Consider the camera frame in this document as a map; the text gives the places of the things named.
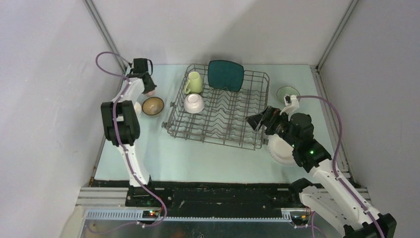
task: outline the metal wire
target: metal wire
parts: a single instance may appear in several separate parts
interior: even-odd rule
[[[198,72],[203,78],[204,110],[190,114],[184,110],[184,86],[188,74]],[[247,124],[246,117],[262,112],[267,107],[269,76],[264,72],[245,70],[239,92],[214,89],[208,83],[208,66],[192,64],[187,67],[181,87],[176,95],[169,119],[163,123],[175,138],[196,140],[244,149],[260,149],[263,130],[258,132]]]

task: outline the white wall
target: white wall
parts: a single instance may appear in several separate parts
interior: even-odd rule
[[[118,49],[158,64],[317,64],[350,0],[97,0]]]
[[[95,66],[107,48],[80,0],[2,1],[0,31],[0,237],[58,237],[119,79]]]
[[[356,179],[419,237],[420,1],[361,1],[321,71]]]

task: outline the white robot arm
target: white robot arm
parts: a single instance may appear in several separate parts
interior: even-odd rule
[[[137,156],[139,152],[135,146],[134,141],[140,137],[140,125],[139,116],[141,114],[141,105],[137,102],[141,94],[153,93],[156,85],[153,83],[151,74],[153,73],[153,63],[149,59],[134,59],[133,68],[127,75],[131,78],[130,81],[124,82],[120,92],[111,102],[105,102],[101,105],[102,121],[104,124],[105,137],[111,141],[113,145],[117,146],[118,151],[121,153],[124,159],[124,163],[130,173],[130,185],[134,187],[140,187],[139,181],[142,184],[148,184],[150,174],[147,171],[143,163],[143,158]],[[115,128],[113,125],[112,107],[114,102],[116,105],[117,125],[119,131],[119,137],[122,141],[123,146],[120,146],[117,141],[115,134]]]
[[[261,114],[248,117],[247,122],[254,130],[264,125],[266,135],[276,134],[289,143],[296,164],[319,181],[334,201],[305,178],[290,184],[294,198],[320,214],[345,238],[393,237],[395,219],[390,214],[381,215],[334,167],[330,154],[314,139],[309,115],[297,113],[289,120],[288,114],[299,108],[297,96],[286,95],[284,99],[283,110],[268,107]]]

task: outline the white cup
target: white cup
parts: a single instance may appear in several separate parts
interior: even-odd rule
[[[204,109],[204,100],[196,93],[189,94],[185,97],[184,108],[188,113],[199,113]]]

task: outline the light blue table surface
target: light blue table surface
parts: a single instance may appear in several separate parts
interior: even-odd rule
[[[184,182],[234,183],[290,183],[300,178],[314,181],[303,168],[283,166],[271,158],[266,146],[259,150],[245,150],[198,141],[173,138],[162,128],[172,108],[187,65],[154,65],[152,78],[157,85],[155,96],[165,102],[163,113],[152,118],[142,114],[139,118],[140,138],[136,147],[152,180]],[[317,95],[309,65],[244,65],[247,70],[266,72],[270,77],[268,105],[282,108],[276,92],[282,86],[292,86],[301,95]],[[141,96],[142,103],[146,96]],[[315,126],[315,138],[332,155],[333,147],[328,134],[321,104],[315,99],[302,99],[296,112],[310,114]],[[128,180],[128,171],[122,156],[111,142],[105,141],[98,168],[97,180]]]

